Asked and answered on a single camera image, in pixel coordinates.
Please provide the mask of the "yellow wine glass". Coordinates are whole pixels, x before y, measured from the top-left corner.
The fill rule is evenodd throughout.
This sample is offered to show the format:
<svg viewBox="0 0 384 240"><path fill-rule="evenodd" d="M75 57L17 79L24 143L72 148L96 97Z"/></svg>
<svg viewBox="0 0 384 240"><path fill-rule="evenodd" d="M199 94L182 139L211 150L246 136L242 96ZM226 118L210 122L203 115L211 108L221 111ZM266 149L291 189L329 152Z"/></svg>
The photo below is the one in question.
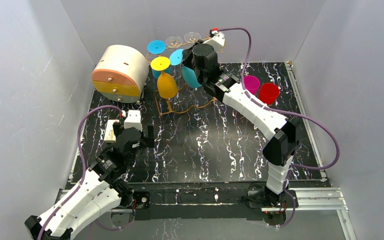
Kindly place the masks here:
<svg viewBox="0 0 384 240"><path fill-rule="evenodd" d="M159 73L157 78L157 90L163 99L172 99L178 93L178 87L174 78L166 72L171 67L168 57L158 56L150 63L151 69L155 73Z"/></svg>

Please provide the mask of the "red wine glass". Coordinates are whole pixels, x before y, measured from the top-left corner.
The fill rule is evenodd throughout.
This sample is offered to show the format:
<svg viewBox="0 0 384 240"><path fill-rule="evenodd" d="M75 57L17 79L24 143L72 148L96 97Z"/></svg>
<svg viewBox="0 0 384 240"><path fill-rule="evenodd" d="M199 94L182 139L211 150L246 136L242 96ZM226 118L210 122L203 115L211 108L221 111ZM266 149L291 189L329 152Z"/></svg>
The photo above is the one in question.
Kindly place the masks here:
<svg viewBox="0 0 384 240"><path fill-rule="evenodd" d="M264 104L272 105L280 95L280 89L273 83L264 83L259 90L258 99Z"/></svg>

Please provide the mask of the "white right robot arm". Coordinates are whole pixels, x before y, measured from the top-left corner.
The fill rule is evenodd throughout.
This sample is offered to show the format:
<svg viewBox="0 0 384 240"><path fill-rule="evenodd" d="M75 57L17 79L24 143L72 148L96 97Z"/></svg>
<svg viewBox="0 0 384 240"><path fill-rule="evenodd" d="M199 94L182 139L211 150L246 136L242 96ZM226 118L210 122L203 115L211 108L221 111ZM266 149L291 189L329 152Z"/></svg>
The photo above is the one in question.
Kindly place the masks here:
<svg viewBox="0 0 384 240"><path fill-rule="evenodd" d="M268 110L265 103L243 88L238 77L220 67L210 44L200 40L183 50L181 63L193 70L207 94L242 114L266 137L268 143L262 153L268 161L268 177L261 199L269 206L281 204L289 187L288 173L300 142L302 121Z"/></svg>

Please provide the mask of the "light blue wine glass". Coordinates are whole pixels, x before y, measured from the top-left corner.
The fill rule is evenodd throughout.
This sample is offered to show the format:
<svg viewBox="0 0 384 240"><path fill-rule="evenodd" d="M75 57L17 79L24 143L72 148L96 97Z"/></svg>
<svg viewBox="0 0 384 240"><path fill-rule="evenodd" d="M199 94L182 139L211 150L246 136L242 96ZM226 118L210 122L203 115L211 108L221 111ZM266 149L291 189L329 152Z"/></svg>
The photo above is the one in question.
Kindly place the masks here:
<svg viewBox="0 0 384 240"><path fill-rule="evenodd" d="M196 77L194 70L192 70L189 67L186 67L182 63L182 59L183 59L183 49L175 50L169 57L170 64L172 66L178 66L178 65L181 66L182 77L186 82L186 84L193 89L200 88L202 85L198 82L198 79Z"/></svg>

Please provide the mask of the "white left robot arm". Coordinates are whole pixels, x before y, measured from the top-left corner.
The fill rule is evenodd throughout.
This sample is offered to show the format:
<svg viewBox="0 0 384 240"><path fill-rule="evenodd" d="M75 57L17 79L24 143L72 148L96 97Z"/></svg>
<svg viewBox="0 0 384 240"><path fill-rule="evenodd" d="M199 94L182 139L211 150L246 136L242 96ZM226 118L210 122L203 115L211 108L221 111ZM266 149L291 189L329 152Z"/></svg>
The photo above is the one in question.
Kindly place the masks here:
<svg viewBox="0 0 384 240"><path fill-rule="evenodd" d="M25 222L33 240L71 240L105 212L117 207L147 208L141 199L149 193L135 190L121 178L135 163L138 152L154 148L154 126L138 130L130 123L113 123L115 142L102 149L79 181L58 202Z"/></svg>

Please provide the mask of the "magenta wine glass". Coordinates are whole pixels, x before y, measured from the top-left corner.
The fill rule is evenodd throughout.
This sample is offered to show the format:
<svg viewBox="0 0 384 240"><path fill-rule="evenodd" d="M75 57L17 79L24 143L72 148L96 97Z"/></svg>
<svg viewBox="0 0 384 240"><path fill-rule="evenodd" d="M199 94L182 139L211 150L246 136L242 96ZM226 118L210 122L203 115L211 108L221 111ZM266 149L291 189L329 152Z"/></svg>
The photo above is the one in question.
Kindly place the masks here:
<svg viewBox="0 0 384 240"><path fill-rule="evenodd" d="M243 83L245 88L252 94L255 95L258 90L260 89L261 82L260 80L253 76L253 75L247 75L243 79Z"/></svg>

